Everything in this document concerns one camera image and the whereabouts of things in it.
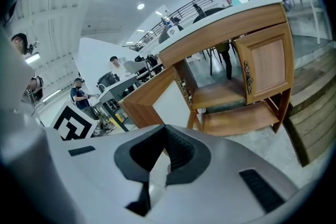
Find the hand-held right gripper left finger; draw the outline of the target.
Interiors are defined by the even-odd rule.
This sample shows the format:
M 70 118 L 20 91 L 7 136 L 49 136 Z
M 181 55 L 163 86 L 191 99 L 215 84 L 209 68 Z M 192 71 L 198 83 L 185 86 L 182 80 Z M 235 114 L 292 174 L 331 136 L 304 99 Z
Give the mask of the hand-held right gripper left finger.
M 50 158 L 60 187 L 54 187 L 55 223 L 167 223 L 166 213 L 141 216 L 147 188 L 128 180 L 114 162 L 120 144 L 142 134 L 163 130 L 154 125 L 102 138 L 63 141 L 58 131 L 46 129 Z

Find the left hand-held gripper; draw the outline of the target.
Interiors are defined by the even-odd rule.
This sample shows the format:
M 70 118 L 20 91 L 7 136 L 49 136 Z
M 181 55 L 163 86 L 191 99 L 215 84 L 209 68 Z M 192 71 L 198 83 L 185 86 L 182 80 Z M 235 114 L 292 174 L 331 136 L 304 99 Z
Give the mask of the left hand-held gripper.
M 61 106 L 50 125 L 63 141 L 91 138 L 97 126 L 97 121 L 69 101 Z

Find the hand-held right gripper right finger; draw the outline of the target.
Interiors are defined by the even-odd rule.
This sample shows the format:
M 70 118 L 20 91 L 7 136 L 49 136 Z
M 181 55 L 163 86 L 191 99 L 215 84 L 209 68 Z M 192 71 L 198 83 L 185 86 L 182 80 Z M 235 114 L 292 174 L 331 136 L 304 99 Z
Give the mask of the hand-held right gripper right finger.
M 167 186 L 149 212 L 155 223 L 247 223 L 266 211 L 249 186 L 250 178 L 266 183 L 286 202 L 298 187 L 278 168 L 247 147 L 223 137 L 178 126 L 177 130 L 210 151 L 207 169 L 192 183 Z

